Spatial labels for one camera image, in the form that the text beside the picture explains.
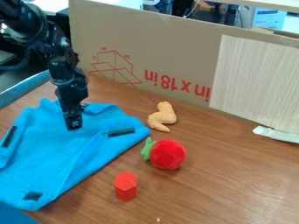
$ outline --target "blue towel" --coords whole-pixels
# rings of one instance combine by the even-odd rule
[[[0,147],[0,200],[32,211],[55,200],[150,133],[115,105],[95,103],[83,112],[83,128],[67,131],[59,104],[46,99],[38,108],[25,108],[14,125],[17,130],[9,147]],[[110,131],[130,128],[136,133],[108,138]]]

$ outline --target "red strawberry toy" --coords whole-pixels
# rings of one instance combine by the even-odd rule
[[[181,166],[186,158],[184,147],[172,140],[161,140],[157,143],[149,137],[141,152],[143,160],[150,162],[161,169],[174,170]]]

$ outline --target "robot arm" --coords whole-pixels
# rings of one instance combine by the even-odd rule
[[[47,61],[52,84],[57,86],[55,94],[67,129],[81,128],[83,108],[80,103],[88,97],[87,78],[76,68],[78,55],[64,32],[55,23],[47,21],[39,7],[21,0],[0,0],[0,23],[9,27],[8,33],[0,33],[0,41],[26,48],[24,60],[19,65],[0,66],[0,70],[25,66],[31,50],[42,53]]]

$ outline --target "red hexagon block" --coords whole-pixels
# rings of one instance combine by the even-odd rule
[[[115,195],[120,200],[132,200],[136,196],[137,177],[131,172],[115,176]]]

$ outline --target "wooden table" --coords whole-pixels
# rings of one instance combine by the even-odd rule
[[[54,99],[50,83],[0,112],[0,135],[25,106]],[[96,77],[89,81],[90,102],[118,104],[146,121],[163,97]],[[256,136],[253,122],[169,100],[178,122],[171,133],[153,130],[152,138],[175,139],[188,158],[176,171],[142,161],[143,142],[35,213],[42,223],[299,223],[299,150],[297,144]],[[115,198],[114,176],[131,171],[138,196]]]

